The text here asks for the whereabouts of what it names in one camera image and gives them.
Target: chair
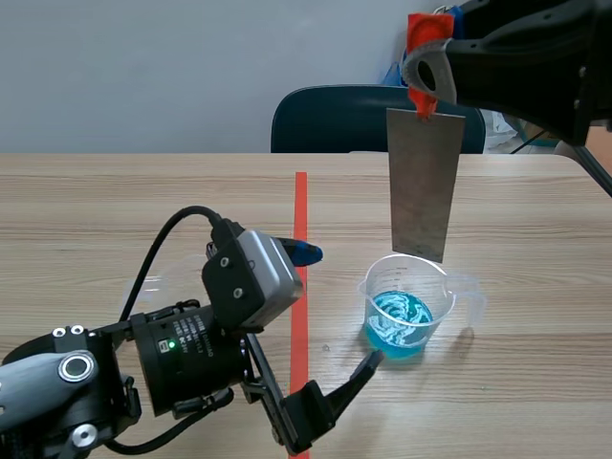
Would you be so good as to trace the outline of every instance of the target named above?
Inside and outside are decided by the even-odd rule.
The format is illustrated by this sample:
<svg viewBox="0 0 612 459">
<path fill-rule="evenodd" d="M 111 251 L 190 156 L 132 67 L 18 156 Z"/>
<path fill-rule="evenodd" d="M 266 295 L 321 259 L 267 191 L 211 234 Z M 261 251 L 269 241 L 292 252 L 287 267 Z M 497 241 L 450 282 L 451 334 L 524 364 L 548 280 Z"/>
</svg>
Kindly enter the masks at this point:
<svg viewBox="0 0 612 459">
<path fill-rule="evenodd" d="M 394 86 L 319 86 L 285 97 L 274 114 L 273 153 L 388 151 L 386 109 L 415 110 L 407 89 Z M 466 117 L 462 153 L 482 153 L 486 126 L 480 110 L 439 102 L 439 113 Z"/>
</svg>

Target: metal plate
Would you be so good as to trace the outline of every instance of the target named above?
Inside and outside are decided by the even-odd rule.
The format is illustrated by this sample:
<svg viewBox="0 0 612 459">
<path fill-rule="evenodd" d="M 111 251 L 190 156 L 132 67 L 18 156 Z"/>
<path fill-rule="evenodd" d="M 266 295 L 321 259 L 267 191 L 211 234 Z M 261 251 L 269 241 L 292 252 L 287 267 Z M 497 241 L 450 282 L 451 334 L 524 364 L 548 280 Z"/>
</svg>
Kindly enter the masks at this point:
<svg viewBox="0 0 612 459">
<path fill-rule="evenodd" d="M 442 263 L 465 118 L 386 112 L 393 251 Z"/>
</svg>

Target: robotic arm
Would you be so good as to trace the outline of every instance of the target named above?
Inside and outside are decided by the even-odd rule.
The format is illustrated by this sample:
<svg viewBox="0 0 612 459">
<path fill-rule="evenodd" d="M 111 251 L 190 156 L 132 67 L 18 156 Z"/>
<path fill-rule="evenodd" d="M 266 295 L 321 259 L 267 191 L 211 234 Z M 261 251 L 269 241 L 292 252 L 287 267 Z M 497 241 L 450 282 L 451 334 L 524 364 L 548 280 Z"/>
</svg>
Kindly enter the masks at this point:
<svg viewBox="0 0 612 459">
<path fill-rule="evenodd" d="M 131 316 L 162 242 L 183 218 L 205 215 L 212 224 L 202 280 L 210 305 L 179 302 Z M 255 334 L 301 297 L 295 265 L 322 258 L 319 248 L 246 230 L 208 208 L 184 208 L 163 227 L 147 254 L 120 321 L 96 330 L 56 328 L 27 342 L 0 367 L 0 457 L 82 458 L 101 445 L 135 455 L 167 444 L 233 400 L 240 384 L 250 404 L 262 402 L 276 442 L 292 455 L 331 430 L 383 359 L 375 352 L 350 380 L 324 396 L 315 381 L 283 397 Z M 124 376 L 117 348 L 135 341 L 156 416 L 182 419 L 138 446 L 115 438 L 141 417 L 134 380 Z"/>
<path fill-rule="evenodd" d="M 409 86 L 529 120 L 572 145 L 612 120 L 612 0 L 471 0 L 411 53 Z"/>
</svg>

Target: red tape line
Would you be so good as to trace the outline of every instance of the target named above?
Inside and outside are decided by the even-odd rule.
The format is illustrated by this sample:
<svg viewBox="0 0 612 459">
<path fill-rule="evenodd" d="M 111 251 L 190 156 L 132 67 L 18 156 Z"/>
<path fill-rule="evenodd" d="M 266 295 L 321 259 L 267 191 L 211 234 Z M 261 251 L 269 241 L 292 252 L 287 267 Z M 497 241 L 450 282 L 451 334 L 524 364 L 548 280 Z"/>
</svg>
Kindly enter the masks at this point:
<svg viewBox="0 0 612 459">
<path fill-rule="evenodd" d="M 294 239 L 308 240 L 308 174 L 295 173 Z M 304 284 L 304 296 L 291 310 L 291 378 L 289 390 L 293 394 L 308 382 L 308 271 L 297 268 Z M 302 452 L 298 459 L 310 459 L 310 451 Z"/>
</svg>

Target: orange clamp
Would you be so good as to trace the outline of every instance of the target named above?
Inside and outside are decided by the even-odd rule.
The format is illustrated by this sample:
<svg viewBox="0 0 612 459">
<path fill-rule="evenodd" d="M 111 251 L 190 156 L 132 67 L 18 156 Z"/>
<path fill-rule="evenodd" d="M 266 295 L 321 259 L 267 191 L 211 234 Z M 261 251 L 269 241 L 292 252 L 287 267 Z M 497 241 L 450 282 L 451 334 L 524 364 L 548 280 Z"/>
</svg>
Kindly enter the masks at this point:
<svg viewBox="0 0 612 459">
<path fill-rule="evenodd" d="M 455 18 L 452 14 L 409 14 L 406 46 L 408 53 L 429 41 L 452 38 L 454 27 Z M 417 107 L 417 116 L 422 119 L 429 119 L 438 106 L 438 100 L 434 96 L 418 89 L 408 88 L 408 97 Z"/>
</svg>

